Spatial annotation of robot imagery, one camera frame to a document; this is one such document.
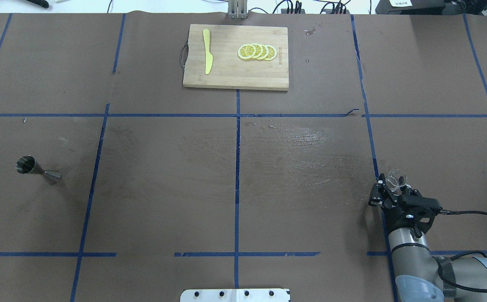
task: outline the white label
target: white label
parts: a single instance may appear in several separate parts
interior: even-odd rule
[[[404,8],[406,6],[412,6],[411,0],[389,0],[391,5],[395,8]]]

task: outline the white metal plate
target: white metal plate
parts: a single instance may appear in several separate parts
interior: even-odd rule
[[[290,302],[288,289],[185,290],[180,302]]]

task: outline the water spill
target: water spill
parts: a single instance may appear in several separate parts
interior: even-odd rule
[[[310,36],[311,34],[314,34],[322,29],[322,25],[318,24],[317,27],[313,27],[312,30],[309,29],[303,29],[303,32],[305,32],[305,36]]]

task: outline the yellow knife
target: yellow knife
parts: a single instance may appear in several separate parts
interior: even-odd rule
[[[212,70],[213,55],[210,53],[210,30],[203,29],[203,38],[205,39],[205,74],[209,74]]]

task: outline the black band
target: black band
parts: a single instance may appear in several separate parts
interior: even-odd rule
[[[426,245],[422,245],[420,243],[402,243],[401,245],[397,245],[395,246],[392,250],[391,250],[391,254],[399,249],[399,248],[403,248],[403,247],[420,247],[420,248],[425,248],[427,249],[428,251],[430,250]]]
[[[434,256],[433,257],[443,269],[443,277],[452,283],[456,283],[456,274],[454,273],[454,268],[452,267],[452,261],[450,258],[445,256]],[[453,299],[456,297],[456,287],[443,282],[443,294],[445,298]]]

